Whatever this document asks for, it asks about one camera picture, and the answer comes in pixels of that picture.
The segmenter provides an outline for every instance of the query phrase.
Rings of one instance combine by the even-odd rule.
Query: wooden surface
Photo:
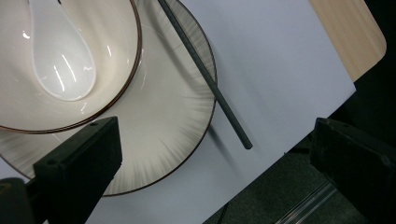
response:
[[[385,55],[387,43],[363,0],[310,0],[353,81]]]

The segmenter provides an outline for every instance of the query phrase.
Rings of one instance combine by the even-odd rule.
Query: spoon bowl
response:
[[[60,100],[85,97],[95,83],[96,68],[83,36],[57,1],[30,0],[29,6],[38,82]]]

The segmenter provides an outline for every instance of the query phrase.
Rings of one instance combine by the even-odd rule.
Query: ceramic plate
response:
[[[75,102],[58,100],[35,77],[28,1],[0,1],[0,128],[55,133],[98,117],[123,94],[137,70],[141,29],[130,0],[63,0],[96,64],[92,91]]]
[[[198,147],[215,99],[156,0],[136,1],[142,22],[142,62],[130,87],[100,118],[118,116],[122,166],[105,195],[142,189],[170,175]],[[179,2],[171,8],[213,78],[216,69],[205,34]],[[79,130],[53,134],[0,132],[0,154],[33,177],[32,164]]]

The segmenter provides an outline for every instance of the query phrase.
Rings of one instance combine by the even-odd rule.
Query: ceramic bowl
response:
[[[141,28],[134,1],[63,0],[62,6],[89,45],[97,78],[75,102],[58,100],[35,77],[28,1],[0,2],[0,128],[57,133],[97,118],[113,106],[139,65]]]

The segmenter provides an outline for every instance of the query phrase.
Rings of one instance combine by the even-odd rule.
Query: chopstick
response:
[[[184,46],[186,47],[187,51],[189,52],[190,56],[194,60],[195,64],[197,65],[199,71],[201,72],[204,80],[206,81],[207,85],[209,86],[210,90],[212,90],[215,98],[218,100],[221,109],[224,111],[225,116],[227,117],[228,121],[230,121],[233,129],[235,130],[236,134],[238,135],[242,145],[244,145],[245,149],[251,149],[253,145],[251,144],[248,136],[246,135],[244,129],[242,128],[241,124],[239,123],[236,116],[233,114],[233,111],[228,106],[227,101],[224,99],[224,96],[221,94],[216,82],[213,80],[212,76],[210,76],[209,72],[207,71],[204,63],[202,62],[201,58],[199,57],[197,51],[195,50],[194,46],[188,39],[186,33],[184,32],[183,28],[181,27],[180,23],[178,23],[175,15],[172,12],[172,9],[168,6],[165,0],[158,0],[163,11],[165,12],[166,16],[168,17],[169,21],[172,23],[173,27],[175,28],[178,36],[180,37],[181,41],[183,42]]]

